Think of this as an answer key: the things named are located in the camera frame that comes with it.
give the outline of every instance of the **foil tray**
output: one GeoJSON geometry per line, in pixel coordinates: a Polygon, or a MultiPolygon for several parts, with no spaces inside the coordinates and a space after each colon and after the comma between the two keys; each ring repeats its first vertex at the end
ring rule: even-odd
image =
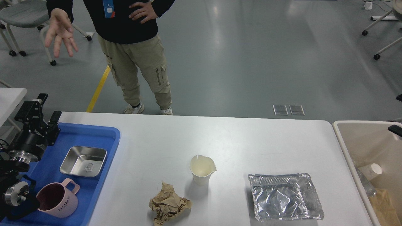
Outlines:
{"type": "Polygon", "coordinates": [[[248,175],[255,218],[296,220],[324,218],[316,189],[307,173],[288,175],[248,175]]]}

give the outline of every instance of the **gray chair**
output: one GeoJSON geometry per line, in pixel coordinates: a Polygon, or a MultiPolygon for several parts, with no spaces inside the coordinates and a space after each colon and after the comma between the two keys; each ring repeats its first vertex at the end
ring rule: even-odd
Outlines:
{"type": "MultiPolygon", "coordinates": [[[[402,0],[393,0],[392,1],[392,9],[390,11],[388,11],[385,15],[383,15],[382,17],[380,17],[378,20],[376,20],[375,22],[373,22],[372,24],[370,24],[368,27],[366,27],[364,29],[364,31],[361,33],[362,35],[366,36],[369,32],[367,31],[368,29],[370,29],[372,26],[374,26],[376,23],[378,23],[379,21],[381,21],[382,19],[384,19],[386,16],[388,16],[389,14],[393,13],[394,16],[399,20],[402,21],[402,0]]],[[[379,50],[375,55],[374,55],[374,59],[378,60],[381,57],[381,53],[384,52],[385,50],[389,49],[390,47],[394,46],[395,44],[397,44],[398,42],[402,41],[402,37],[397,39],[396,41],[394,41],[393,43],[385,46],[383,49],[379,50]]]]}
{"type": "MultiPolygon", "coordinates": [[[[47,13],[46,2],[43,0],[25,0],[20,1],[14,5],[6,7],[0,10],[0,20],[4,21],[7,25],[7,31],[13,41],[17,51],[21,56],[26,56],[25,51],[21,50],[14,34],[11,31],[10,25],[22,28],[35,28],[40,30],[40,38],[45,48],[47,58],[50,65],[56,65],[56,61],[52,59],[48,48],[45,47],[45,33],[49,29],[47,23],[49,21],[49,15],[47,13]]],[[[72,24],[72,26],[82,33],[88,41],[92,40],[90,35],[87,35],[82,29],[72,24]]]]}
{"type": "MultiPolygon", "coordinates": [[[[5,7],[7,7],[9,5],[9,3],[5,0],[0,0],[0,10],[4,9],[5,7]]],[[[4,42],[6,43],[7,47],[8,47],[8,54],[10,56],[15,56],[16,52],[13,51],[10,43],[8,42],[6,36],[4,35],[3,30],[6,29],[6,26],[0,21],[0,35],[3,37],[4,42]]]]}

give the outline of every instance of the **white sneaker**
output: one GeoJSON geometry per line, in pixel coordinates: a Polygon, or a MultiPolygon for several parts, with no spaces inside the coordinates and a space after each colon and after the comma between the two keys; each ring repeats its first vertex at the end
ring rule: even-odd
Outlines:
{"type": "Polygon", "coordinates": [[[169,107],[169,108],[166,109],[166,110],[160,110],[160,114],[161,114],[161,115],[173,115],[172,107],[169,107]]]}
{"type": "Polygon", "coordinates": [[[144,111],[144,104],[140,101],[139,106],[133,108],[131,105],[128,105],[124,110],[125,114],[141,114],[144,111]]]}

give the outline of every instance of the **white table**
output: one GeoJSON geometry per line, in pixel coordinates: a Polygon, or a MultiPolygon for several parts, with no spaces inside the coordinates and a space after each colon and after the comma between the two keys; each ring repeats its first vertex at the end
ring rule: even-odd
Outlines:
{"type": "Polygon", "coordinates": [[[165,225],[254,226],[247,174],[308,173],[323,220],[269,225],[368,226],[368,214],[326,121],[63,112],[60,122],[116,127],[120,144],[89,225],[151,226],[149,200],[172,184],[193,201],[191,211],[165,225]],[[209,186],[192,180],[189,162],[211,157],[209,186]]]}
{"type": "Polygon", "coordinates": [[[0,126],[27,94],[25,88],[0,88],[0,126]]]}

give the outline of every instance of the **id badge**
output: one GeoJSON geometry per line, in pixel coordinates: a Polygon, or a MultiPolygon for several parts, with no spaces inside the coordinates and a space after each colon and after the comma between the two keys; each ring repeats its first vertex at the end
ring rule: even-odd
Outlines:
{"type": "Polygon", "coordinates": [[[113,0],[102,0],[103,9],[105,10],[105,18],[115,17],[115,7],[113,5],[113,0]]]}

